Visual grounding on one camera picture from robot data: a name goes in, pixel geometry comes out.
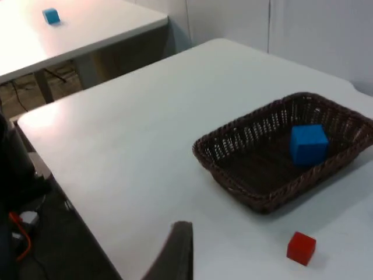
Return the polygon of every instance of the wicker basket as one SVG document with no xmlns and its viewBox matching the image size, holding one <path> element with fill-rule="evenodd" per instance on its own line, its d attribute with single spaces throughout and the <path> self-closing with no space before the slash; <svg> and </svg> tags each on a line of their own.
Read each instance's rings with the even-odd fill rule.
<svg viewBox="0 0 373 280">
<path fill-rule="evenodd" d="M 293 165 L 294 125 L 322 124 L 328 158 L 314 167 Z M 269 213 L 338 172 L 373 144 L 373 121 L 314 93 L 295 93 L 201 137 L 193 153 L 231 195 Z"/>
</svg>

